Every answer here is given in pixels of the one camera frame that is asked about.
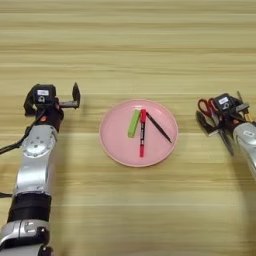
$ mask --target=black pen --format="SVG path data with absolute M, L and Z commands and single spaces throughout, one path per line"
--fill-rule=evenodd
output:
M 155 125 L 155 127 L 158 129 L 159 132 L 162 133 L 162 135 L 170 142 L 172 143 L 172 140 L 170 139 L 170 137 L 166 134 L 166 132 L 164 131 L 164 129 L 156 122 L 156 120 L 147 112 L 147 117 L 149 118 L 149 120 Z

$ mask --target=silver robot arm segment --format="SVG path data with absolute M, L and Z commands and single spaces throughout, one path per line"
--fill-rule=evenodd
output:
M 256 127 L 251 123 L 240 124 L 235 128 L 233 136 L 256 180 Z

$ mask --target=marker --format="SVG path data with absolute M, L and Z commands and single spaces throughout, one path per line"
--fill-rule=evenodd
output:
M 142 109 L 140 112 L 140 123 L 141 123 L 140 157 L 144 157 L 146 118 L 147 118 L 147 111 L 146 109 Z

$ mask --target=black cable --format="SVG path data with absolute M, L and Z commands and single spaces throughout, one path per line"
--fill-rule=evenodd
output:
M 43 117 L 43 115 L 45 114 L 46 110 L 44 109 L 42 111 L 42 113 L 36 118 L 36 120 L 29 126 L 29 128 L 26 130 L 24 136 L 17 141 L 16 143 L 13 143 L 11 145 L 5 146 L 3 148 L 0 149 L 0 155 L 9 152 L 15 148 L 19 148 L 22 144 L 22 142 L 28 137 L 30 131 L 32 130 L 33 126 Z

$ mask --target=wooden table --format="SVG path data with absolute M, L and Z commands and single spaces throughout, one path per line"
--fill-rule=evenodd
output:
M 256 113 L 255 0 L 1 0 L 0 146 L 32 122 L 36 83 L 53 83 L 81 109 L 65 112 L 58 142 L 51 243 L 57 255 L 255 256 L 256 184 L 244 160 L 195 121 L 200 97 L 240 90 Z M 99 123 L 125 99 L 174 113 L 175 152 L 131 169 L 109 159 Z M 10 192 L 20 151 L 0 158 Z M 0 201 L 4 224 L 11 201 Z

